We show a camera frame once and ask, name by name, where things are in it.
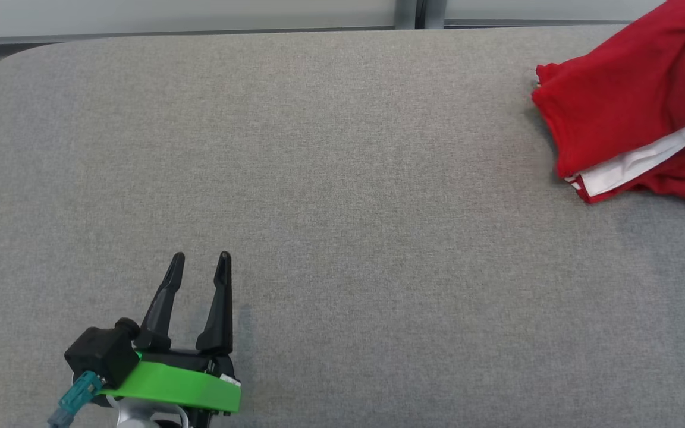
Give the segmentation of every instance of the teal cable connector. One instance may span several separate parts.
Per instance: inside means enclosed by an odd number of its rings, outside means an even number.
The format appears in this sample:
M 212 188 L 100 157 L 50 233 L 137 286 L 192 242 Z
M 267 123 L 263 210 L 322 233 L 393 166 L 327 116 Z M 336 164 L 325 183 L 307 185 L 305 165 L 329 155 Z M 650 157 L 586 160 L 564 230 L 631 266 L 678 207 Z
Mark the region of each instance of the teal cable connector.
M 84 407 L 102 389 L 103 382 L 97 373 L 86 371 L 76 379 L 72 387 L 62 396 L 59 408 L 46 421 L 49 428 L 66 428 L 73 423 L 81 407 Z

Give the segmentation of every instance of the white fabric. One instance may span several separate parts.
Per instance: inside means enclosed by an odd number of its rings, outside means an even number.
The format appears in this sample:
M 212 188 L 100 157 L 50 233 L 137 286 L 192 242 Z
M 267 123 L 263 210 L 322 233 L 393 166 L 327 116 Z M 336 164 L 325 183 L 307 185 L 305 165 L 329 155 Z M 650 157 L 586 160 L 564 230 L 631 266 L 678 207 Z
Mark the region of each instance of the white fabric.
M 685 127 L 648 146 L 623 153 L 582 171 L 585 190 L 591 197 L 609 192 L 660 165 L 684 147 Z

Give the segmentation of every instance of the white wall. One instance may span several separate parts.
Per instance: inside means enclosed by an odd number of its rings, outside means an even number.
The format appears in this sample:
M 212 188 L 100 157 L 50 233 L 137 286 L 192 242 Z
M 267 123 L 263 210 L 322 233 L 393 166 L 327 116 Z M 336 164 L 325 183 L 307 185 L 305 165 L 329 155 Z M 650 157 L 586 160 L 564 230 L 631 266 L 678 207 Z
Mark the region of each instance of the white wall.
M 446 19 L 633 20 L 663 0 L 448 0 Z
M 0 0 L 0 37 L 389 26 L 396 0 Z

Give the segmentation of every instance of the green bracket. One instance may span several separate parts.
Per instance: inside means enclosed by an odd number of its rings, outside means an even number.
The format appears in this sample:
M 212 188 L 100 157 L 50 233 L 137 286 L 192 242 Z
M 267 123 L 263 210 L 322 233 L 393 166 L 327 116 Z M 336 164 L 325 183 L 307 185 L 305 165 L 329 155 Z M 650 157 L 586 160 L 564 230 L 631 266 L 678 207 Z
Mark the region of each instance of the green bracket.
M 211 374 L 140 361 L 120 388 L 102 389 L 100 394 L 236 413 L 242 388 Z

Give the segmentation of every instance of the silver metal part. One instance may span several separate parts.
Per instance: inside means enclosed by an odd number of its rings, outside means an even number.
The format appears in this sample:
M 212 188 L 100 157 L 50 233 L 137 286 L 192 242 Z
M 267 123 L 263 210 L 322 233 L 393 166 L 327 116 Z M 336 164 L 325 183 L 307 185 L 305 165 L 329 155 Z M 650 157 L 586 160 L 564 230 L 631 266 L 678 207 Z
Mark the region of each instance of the silver metal part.
M 118 411 L 117 428 L 159 428 L 157 423 L 152 421 L 152 415 L 156 413 L 176 414 L 181 419 L 181 428 L 190 428 L 190 418 L 187 417 L 187 412 L 176 404 L 138 398 L 123 398 L 116 401 L 113 396 L 109 395 L 107 401 Z

